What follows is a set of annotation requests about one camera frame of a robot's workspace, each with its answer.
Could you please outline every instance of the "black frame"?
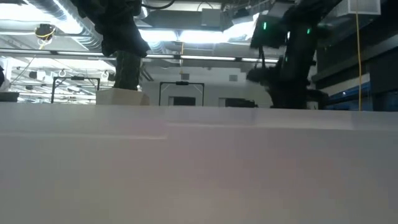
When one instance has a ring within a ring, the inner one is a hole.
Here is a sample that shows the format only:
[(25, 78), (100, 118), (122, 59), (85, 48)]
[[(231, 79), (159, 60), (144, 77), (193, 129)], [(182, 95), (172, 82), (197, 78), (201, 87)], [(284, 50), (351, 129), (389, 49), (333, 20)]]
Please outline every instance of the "black frame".
[(159, 84), (159, 106), (162, 100), (162, 85), (163, 84), (176, 84), (176, 85), (201, 85), (203, 91), (201, 93), (201, 106), (205, 106), (205, 84), (204, 83), (190, 83), (190, 82), (160, 82)]
[(63, 79), (63, 80), (78, 80), (78, 81), (84, 81), (84, 80), (97, 80), (98, 84), (97, 84), (97, 91), (100, 90), (100, 82), (101, 79), (100, 78), (86, 78), (86, 77), (53, 77), (53, 82), (52, 82), (52, 92), (51, 92), (51, 103), (54, 103), (54, 94), (55, 94), (55, 89), (58, 87), (56, 86), (57, 84), (57, 80), (58, 79)]

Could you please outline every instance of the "yellow cable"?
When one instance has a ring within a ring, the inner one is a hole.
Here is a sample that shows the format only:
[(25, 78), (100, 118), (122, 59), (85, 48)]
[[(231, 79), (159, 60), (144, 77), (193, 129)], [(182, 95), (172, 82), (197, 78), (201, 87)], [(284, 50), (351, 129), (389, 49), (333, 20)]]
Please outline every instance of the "yellow cable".
[(45, 43), (41, 44), (40, 47), (39, 47), (39, 50), (42, 50), (42, 49), (44, 48), (44, 46), (45, 46)]
[(36, 37), (40, 37), (40, 38), (48, 37), (48, 36), (54, 34), (54, 32), (55, 32), (55, 29), (53, 29), (53, 30), (51, 31), (51, 33), (49, 33), (49, 34), (45, 34), (45, 35), (37, 35), (37, 34), (36, 34)]
[(359, 0), (356, 0), (356, 38), (358, 43), (358, 65), (359, 65), (359, 100), (358, 100), (358, 107), (359, 111), (362, 110), (362, 60), (361, 60), (361, 38), (359, 34)]

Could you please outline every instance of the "fluorescent light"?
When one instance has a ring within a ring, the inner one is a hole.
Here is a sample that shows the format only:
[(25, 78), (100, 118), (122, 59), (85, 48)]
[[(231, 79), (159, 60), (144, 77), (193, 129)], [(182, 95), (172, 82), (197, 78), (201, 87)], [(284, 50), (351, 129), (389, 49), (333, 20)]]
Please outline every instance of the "fluorescent light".
[(49, 50), (20, 50), (20, 49), (1, 49), (0, 53), (51, 54), (51, 52)]
[(104, 60), (104, 61), (108, 61), (108, 60), (116, 60), (116, 57), (87, 57), (87, 60)]
[(146, 42), (177, 41), (177, 35), (172, 30), (139, 30)]
[(173, 59), (174, 55), (147, 55), (146, 58)]
[(217, 44), (228, 41), (228, 38), (218, 31), (186, 30), (180, 36), (180, 41), (193, 44)]
[(104, 57), (102, 53), (94, 52), (58, 52), (59, 55), (77, 55), (77, 56), (91, 56), (91, 57)]
[(181, 59), (196, 59), (196, 60), (220, 60), (220, 61), (234, 61), (234, 57), (208, 57), (208, 56), (192, 56), (181, 55)]
[[(266, 63), (277, 63), (279, 59), (276, 58), (266, 58), (265, 61)], [(261, 63), (261, 59), (256, 59), (256, 58), (242, 58), (242, 62), (258, 62)]]

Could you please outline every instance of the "white box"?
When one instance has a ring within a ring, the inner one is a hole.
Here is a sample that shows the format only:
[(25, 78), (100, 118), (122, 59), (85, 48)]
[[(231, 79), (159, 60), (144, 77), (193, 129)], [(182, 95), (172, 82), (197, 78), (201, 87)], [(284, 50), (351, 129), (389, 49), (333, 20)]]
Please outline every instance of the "white box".
[(96, 92), (97, 105), (149, 106), (149, 97), (139, 91), (112, 88)]

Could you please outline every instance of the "cable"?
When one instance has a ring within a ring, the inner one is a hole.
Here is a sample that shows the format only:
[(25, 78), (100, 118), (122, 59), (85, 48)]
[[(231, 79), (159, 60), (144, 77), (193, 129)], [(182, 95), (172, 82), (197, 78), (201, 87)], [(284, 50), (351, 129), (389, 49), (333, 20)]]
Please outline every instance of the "cable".
[(359, 34), (359, 0), (356, 0), (356, 40), (358, 43), (358, 65), (359, 65), (359, 100), (358, 100), (358, 109), (362, 111), (362, 59), (361, 59), (361, 37)]
[(50, 40), (48, 40), (48, 41), (45, 41), (45, 40), (42, 40), (42, 39), (37, 39), (37, 43), (40, 45), (40, 46), (46, 46), (46, 45), (48, 45), (48, 44), (51, 44), (52, 43), (52, 39), (50, 39)]
[(47, 38), (48, 38), (49, 36), (53, 35), (54, 32), (55, 32), (55, 28), (54, 28), (49, 34), (45, 34), (45, 35), (37, 35), (37, 34), (36, 34), (36, 31), (35, 31), (35, 35), (36, 35), (36, 37), (38, 37), (38, 38), (44, 38), (44, 37), (47, 37)]
[[(46, 44), (43, 43), (43, 44), (39, 47), (39, 50), (42, 50), (43, 47), (44, 47), (45, 45), (46, 45)], [(21, 76), (26, 72), (26, 70), (29, 68), (29, 66), (30, 66), (31, 63), (33, 62), (33, 60), (35, 60), (35, 58), (36, 58), (36, 55), (32, 58), (32, 60), (30, 60), (30, 62), (26, 65), (26, 67), (23, 69), (23, 71), (22, 71), (13, 81), (11, 81), (10, 84), (8, 84), (7, 88), (9, 88), (13, 83), (15, 83), (15, 82), (19, 79), (19, 77), (21, 77)]]
[(87, 72), (87, 69), (86, 69), (86, 78), (88, 79), (88, 81), (94, 86), (94, 88), (96, 88), (96, 86), (95, 86), (95, 83), (91, 80), (91, 79), (89, 79), (88, 78), (88, 72)]
[(167, 9), (167, 8), (170, 7), (172, 4), (174, 4), (174, 2), (175, 2), (175, 0), (172, 0), (172, 1), (171, 1), (170, 3), (168, 3), (167, 5), (165, 5), (165, 6), (160, 6), (160, 7), (148, 6), (148, 5), (145, 5), (145, 4), (142, 4), (141, 6), (147, 8), (147, 9), (161, 10), (161, 9)]
[(10, 84), (8, 84), (7, 88), (9, 88), (14, 82), (16, 82), (19, 79), (19, 77), (21, 77), (26, 72), (26, 70), (29, 68), (29, 66), (31, 65), (31, 63), (33, 62), (33, 60), (35, 58), (36, 58), (36, 55), (32, 58), (32, 60), (30, 60), (30, 62), (26, 65), (26, 67), (23, 69), (23, 71), (12, 82), (10, 82)]
[(213, 7), (209, 2), (203, 1), (203, 2), (201, 2), (201, 3), (199, 4), (197, 11), (199, 11), (199, 7), (200, 7), (203, 3), (206, 3), (206, 4), (209, 5), (212, 9), (214, 9), (214, 7)]

